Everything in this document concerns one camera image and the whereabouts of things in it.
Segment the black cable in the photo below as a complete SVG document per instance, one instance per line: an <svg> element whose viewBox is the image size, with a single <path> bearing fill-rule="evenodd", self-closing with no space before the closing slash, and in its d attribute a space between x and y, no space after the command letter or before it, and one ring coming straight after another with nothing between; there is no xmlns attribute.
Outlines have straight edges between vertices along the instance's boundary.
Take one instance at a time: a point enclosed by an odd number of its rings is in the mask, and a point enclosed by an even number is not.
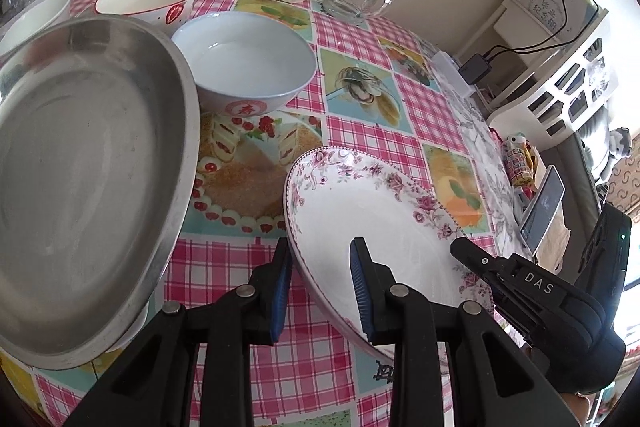
<svg viewBox="0 0 640 427"><path fill-rule="evenodd" d="M518 51L513 51L513 50L510 50L510 49L503 50L503 51L501 51L501 52L497 52L497 54L495 54L493 57L489 57L489 58L486 60L486 61L487 61L487 64L491 63L491 61L492 61L492 60L494 60L494 58L495 58L495 57L497 57L498 55L502 55L503 53L506 53L506 52L515 53L515 54L517 54L517 55L529 55L529 54L532 54L532 53L538 53L538 52L544 52L544 51L547 51L547 50L552 50L552 49L554 49L554 48L561 48L561 47L563 47L563 46L566 46L567 44L573 44L575 41L577 41L577 40L582 36L582 34L584 33L584 31L585 31L589 26L591 26L591 23L596 19L596 16L598 15L598 12L600 12L600 6L598 5L598 3L596 3L596 1L595 1L595 0L591 0L591 1L596 5L596 11L595 11L595 12L593 13L593 15L591 16L591 19L589 19L589 22L587 22L587 23L584 25L584 28L582 28L582 29L580 30L580 33L578 33L578 34L577 34L573 39L571 39L570 41L567 41L567 42L560 42L559 44L554 44L553 46L546 46L545 48L539 48L539 49L536 49L536 50L532 50L532 51L530 51L530 52L518 52Z"/></svg>
<svg viewBox="0 0 640 427"><path fill-rule="evenodd" d="M503 46L501 44L496 44L493 48L491 48L489 51L487 51L482 57L483 58L487 58L489 55L491 55L491 52L497 48L502 48L504 50L510 50L513 52L516 51L521 51L521 50L530 50L532 48L537 48L538 46L542 46L542 44L545 44L546 42L549 42L552 38L554 38L556 35L558 35L558 33L560 33L562 30L564 30L567 21L569 20L569 17L567 17L566 15L566 4L564 3L564 0L562 0L562 11L564 12L564 24L562 24L562 26L560 26L560 29L555 32L553 35L549 36L548 38L546 38L545 40L543 40L542 42L539 42L538 44L534 44L532 46L523 46L521 48L508 48L507 46Z"/></svg>

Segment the smartphone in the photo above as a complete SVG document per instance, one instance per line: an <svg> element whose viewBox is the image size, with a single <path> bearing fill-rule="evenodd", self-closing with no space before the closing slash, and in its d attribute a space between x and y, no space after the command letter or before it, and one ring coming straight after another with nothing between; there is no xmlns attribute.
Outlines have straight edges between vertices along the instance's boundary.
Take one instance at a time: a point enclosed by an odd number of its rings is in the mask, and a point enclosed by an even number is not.
<svg viewBox="0 0 640 427"><path fill-rule="evenodd" d="M520 222L520 235L532 255L535 255L546 231L554 219L564 196L564 184L555 166L549 165L542 186L525 210Z"/></svg>

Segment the bolt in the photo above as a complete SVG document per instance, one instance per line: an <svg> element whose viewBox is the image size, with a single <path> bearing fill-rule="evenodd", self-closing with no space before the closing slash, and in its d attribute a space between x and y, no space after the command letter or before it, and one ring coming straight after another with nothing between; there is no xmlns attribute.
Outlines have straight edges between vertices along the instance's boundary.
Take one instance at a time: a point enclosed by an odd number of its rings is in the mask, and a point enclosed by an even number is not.
<svg viewBox="0 0 640 427"><path fill-rule="evenodd" d="M180 302L178 301L166 301L162 305L162 311L167 315L175 315L180 311Z"/></svg>
<svg viewBox="0 0 640 427"><path fill-rule="evenodd" d="M391 295L395 295L396 297L406 297L409 295L409 288L407 288L404 284L394 284L389 288Z"/></svg>
<svg viewBox="0 0 640 427"><path fill-rule="evenodd" d="M478 315L482 311L482 306L476 301L465 301L462 304L462 309L469 315Z"/></svg>
<svg viewBox="0 0 640 427"><path fill-rule="evenodd" d="M241 297L251 297L255 293L255 288L250 284L242 284L236 288L236 293Z"/></svg>

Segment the plush toy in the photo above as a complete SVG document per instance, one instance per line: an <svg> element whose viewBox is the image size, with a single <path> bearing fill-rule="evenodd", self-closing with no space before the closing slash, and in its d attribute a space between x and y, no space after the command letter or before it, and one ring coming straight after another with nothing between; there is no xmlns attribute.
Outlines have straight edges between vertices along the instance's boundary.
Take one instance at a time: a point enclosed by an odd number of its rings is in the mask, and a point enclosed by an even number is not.
<svg viewBox="0 0 640 427"><path fill-rule="evenodd" d="M609 159L600 173L600 183L605 183L611 176L613 167L622 158L631 156L631 135L626 127L619 127L609 133Z"/></svg>

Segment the stainless steel tray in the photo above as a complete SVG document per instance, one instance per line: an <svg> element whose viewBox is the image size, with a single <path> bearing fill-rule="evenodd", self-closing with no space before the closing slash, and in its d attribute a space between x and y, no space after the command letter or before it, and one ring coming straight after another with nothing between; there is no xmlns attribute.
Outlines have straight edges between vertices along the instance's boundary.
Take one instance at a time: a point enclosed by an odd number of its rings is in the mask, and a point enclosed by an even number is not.
<svg viewBox="0 0 640 427"><path fill-rule="evenodd" d="M198 158L178 48L136 19L37 35L0 68L0 346L66 369L107 350L162 276Z"/></svg>

